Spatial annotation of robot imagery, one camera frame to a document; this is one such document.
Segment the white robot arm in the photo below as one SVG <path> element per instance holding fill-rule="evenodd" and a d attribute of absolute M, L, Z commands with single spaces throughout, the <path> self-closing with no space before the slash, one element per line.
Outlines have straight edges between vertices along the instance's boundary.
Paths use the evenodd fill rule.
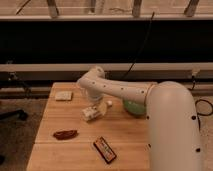
<path fill-rule="evenodd" d="M 92 101 L 108 94 L 146 107 L 150 171 L 203 171 L 196 106 L 184 85 L 109 80 L 99 66 L 80 77 L 78 85 Z"/>

